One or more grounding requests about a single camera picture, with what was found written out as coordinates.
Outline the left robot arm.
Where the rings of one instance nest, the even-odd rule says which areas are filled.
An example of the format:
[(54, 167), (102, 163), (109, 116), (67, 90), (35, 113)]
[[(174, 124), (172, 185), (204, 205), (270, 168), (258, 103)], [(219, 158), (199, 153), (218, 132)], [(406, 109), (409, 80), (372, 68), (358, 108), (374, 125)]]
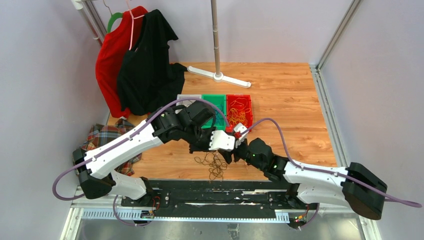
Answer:
[(174, 100), (158, 108), (131, 131), (102, 147), (86, 151), (76, 165), (78, 180), (87, 199), (98, 199), (108, 194), (135, 200), (140, 206), (153, 201), (148, 179), (133, 178), (115, 169), (131, 158), (170, 141), (184, 140), (197, 150), (206, 150), (215, 127), (203, 129), (209, 120), (224, 113), (213, 103), (192, 98), (188, 107)]

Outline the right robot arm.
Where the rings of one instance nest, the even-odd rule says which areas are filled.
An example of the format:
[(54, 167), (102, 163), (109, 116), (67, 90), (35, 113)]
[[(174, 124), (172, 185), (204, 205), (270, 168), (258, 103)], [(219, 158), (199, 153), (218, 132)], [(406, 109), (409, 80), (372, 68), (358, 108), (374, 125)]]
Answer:
[(263, 172), (271, 182), (287, 185), (286, 203), (294, 209), (303, 204), (330, 204), (349, 207), (371, 220), (382, 218), (385, 198), (363, 186), (363, 182), (383, 193), (387, 184), (364, 165), (352, 162), (348, 167), (324, 167), (289, 160), (276, 155), (260, 138), (250, 143), (230, 139), (219, 144), (218, 152), (229, 164), (244, 160)]

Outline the green plastic bin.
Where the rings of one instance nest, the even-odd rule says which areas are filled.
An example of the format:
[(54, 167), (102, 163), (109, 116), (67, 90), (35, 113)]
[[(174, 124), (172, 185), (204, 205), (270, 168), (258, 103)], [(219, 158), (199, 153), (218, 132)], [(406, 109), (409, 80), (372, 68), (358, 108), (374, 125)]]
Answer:
[(222, 116), (218, 111), (216, 112), (216, 119), (214, 127), (217, 130), (225, 130), (226, 129), (226, 119), (227, 119), (227, 96), (225, 94), (203, 94), (202, 99), (211, 102), (214, 104), (219, 110), (222, 111), (224, 116)]

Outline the red plastic bin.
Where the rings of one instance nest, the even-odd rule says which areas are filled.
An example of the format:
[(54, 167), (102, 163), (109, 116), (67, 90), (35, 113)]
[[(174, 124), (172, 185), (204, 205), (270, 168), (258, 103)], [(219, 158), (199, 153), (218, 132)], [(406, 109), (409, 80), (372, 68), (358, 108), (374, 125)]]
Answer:
[(253, 108), (250, 95), (227, 94), (226, 95), (226, 118), (229, 126), (227, 131), (232, 130), (237, 124), (242, 123), (247, 128), (253, 124)]

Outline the white plastic bin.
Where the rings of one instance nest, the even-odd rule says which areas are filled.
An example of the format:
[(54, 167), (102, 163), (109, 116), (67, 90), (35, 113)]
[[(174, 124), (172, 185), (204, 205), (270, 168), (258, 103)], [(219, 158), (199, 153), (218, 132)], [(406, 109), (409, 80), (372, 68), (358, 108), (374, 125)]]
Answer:
[(176, 99), (177, 100), (181, 100), (179, 102), (177, 102), (175, 105), (179, 106), (179, 105), (184, 105), (185, 107), (190, 106), (192, 103), (194, 103), (197, 99), (201, 99), (202, 95), (201, 94), (178, 94)]

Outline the white stand with pole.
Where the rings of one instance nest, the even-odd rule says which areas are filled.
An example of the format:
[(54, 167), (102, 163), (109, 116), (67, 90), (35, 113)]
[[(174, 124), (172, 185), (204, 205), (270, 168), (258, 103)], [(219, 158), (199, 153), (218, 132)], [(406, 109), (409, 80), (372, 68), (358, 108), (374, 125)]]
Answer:
[(219, 45), (219, 30), (218, 30), (218, 11), (217, 11), (217, 1), (211, 0), (211, 20), (212, 20), (212, 35), (213, 35), (213, 50), (214, 50), (214, 66), (215, 71), (207, 71), (204, 69), (196, 68), (193, 66), (188, 66), (187, 70), (189, 73), (206, 77), (214, 80), (217, 83), (227, 83), (234, 86), (242, 88), (250, 88), (252, 83), (249, 81), (243, 81), (237, 78), (226, 76), (221, 71), (221, 61), (220, 61), (220, 45)]

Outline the black shirt on hanger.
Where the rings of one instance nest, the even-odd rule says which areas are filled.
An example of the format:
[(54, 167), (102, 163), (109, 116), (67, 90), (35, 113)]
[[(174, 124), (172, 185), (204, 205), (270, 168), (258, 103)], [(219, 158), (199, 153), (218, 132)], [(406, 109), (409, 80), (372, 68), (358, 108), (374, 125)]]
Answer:
[(176, 40), (176, 33), (158, 9), (145, 14), (139, 37), (125, 53), (117, 77), (122, 110), (142, 116), (181, 94), (187, 68), (169, 60), (168, 42)]

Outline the plaid flannel shirt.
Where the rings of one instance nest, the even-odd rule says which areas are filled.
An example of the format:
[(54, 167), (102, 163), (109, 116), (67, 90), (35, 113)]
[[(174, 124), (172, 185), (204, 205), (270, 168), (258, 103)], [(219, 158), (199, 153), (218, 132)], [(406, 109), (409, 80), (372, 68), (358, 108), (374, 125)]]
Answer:
[[(107, 143), (117, 139), (118, 137), (121, 137), (125, 133), (132, 130), (134, 127), (135, 126), (132, 123), (125, 119), (119, 119), (114, 125), (94, 124), (91, 126), (84, 143), (79, 147), (85, 151), (100, 148)], [(133, 169), (134, 164), (139, 162), (141, 159), (142, 154), (140, 153), (116, 167), (115, 170), (118, 173), (132, 176), (135, 174)]]

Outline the red shirt on hanger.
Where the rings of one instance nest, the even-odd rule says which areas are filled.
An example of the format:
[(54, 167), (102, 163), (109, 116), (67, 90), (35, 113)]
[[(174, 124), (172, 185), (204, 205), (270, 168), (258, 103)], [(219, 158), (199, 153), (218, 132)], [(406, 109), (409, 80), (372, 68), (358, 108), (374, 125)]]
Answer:
[(117, 90), (117, 78), (124, 55), (130, 48), (130, 37), (135, 43), (142, 29), (143, 19), (132, 22), (131, 14), (139, 17), (148, 12), (143, 6), (137, 6), (131, 11), (125, 11), (119, 26), (107, 33), (95, 64), (95, 78), (103, 98), (114, 118), (128, 118), (131, 111), (121, 109), (121, 101)]

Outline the pink clothes hanger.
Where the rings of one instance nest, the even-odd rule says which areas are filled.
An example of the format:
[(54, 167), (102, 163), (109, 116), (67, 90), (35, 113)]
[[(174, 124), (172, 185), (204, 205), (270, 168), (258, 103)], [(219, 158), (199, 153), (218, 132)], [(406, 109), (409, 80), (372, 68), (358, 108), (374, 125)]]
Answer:
[(136, 19), (143, 18), (144, 17), (144, 14), (147, 13), (148, 11), (146, 11), (146, 9), (143, 7), (143, 9), (144, 9), (143, 14), (139, 14), (138, 16), (135, 16), (134, 13), (133, 13), (133, 11), (132, 11), (132, 8), (130, 6), (130, 1), (129, 0), (125, 0), (125, 3), (127, 5), (127, 7), (128, 7), (128, 11), (129, 11), (129, 14), (130, 14), (130, 17), (131, 17), (130, 38), (129, 38), (129, 48), (128, 48), (129, 50), (131, 50), (132, 47), (133, 47), (133, 37), (134, 37), (135, 21), (136, 21)]

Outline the green clothes hanger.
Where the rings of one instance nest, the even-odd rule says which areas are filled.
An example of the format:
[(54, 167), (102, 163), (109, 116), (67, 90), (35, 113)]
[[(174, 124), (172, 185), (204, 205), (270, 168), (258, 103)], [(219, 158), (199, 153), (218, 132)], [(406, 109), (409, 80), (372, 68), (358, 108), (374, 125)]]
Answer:
[(116, 12), (116, 13), (113, 13), (110, 16), (110, 19), (109, 19), (109, 21), (107, 23), (107, 28), (106, 28), (106, 33), (107, 34), (109, 34), (112, 31), (112, 27), (113, 27), (115, 21), (118, 20), (118, 19), (121, 19), (122, 17), (123, 17), (123, 13), (122, 12)]

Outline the white clothes rack pole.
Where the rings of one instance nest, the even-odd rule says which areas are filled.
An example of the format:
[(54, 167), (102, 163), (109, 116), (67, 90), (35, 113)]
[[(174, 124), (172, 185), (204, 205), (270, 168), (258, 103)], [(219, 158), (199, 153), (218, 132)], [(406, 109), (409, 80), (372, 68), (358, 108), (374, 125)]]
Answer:
[(94, 0), (71, 0), (72, 5), (79, 12), (91, 31), (92, 38), (101, 47), (104, 43), (107, 30), (94, 2)]

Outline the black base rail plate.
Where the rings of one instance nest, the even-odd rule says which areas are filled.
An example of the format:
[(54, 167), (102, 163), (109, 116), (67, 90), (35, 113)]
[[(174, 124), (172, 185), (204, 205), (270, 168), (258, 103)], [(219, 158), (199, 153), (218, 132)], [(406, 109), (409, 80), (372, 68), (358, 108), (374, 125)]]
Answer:
[(311, 213), (317, 204), (303, 203), (291, 183), (247, 180), (152, 179), (152, 193), (139, 200), (125, 197), (122, 207), (154, 210), (157, 217), (222, 220), (275, 218), (276, 211)]

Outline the aluminium corner frame post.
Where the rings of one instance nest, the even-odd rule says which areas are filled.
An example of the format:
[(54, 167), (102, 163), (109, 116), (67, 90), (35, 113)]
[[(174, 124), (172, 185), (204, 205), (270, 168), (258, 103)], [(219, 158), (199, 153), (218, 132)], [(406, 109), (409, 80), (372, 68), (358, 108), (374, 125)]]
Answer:
[(343, 15), (340, 23), (338, 24), (334, 34), (332, 35), (328, 45), (326, 46), (323, 54), (321, 55), (318, 63), (316, 64), (316, 70), (320, 71), (325, 64), (327, 63), (328, 59), (330, 58), (334, 48), (336, 47), (337, 43), (339, 42), (340, 38), (342, 37), (344, 31), (348, 27), (350, 21), (354, 17), (355, 13), (357, 12), (359, 6), (361, 5), (363, 1), (362, 0), (352, 0), (350, 2), (350, 5), (347, 8), (347, 11)]

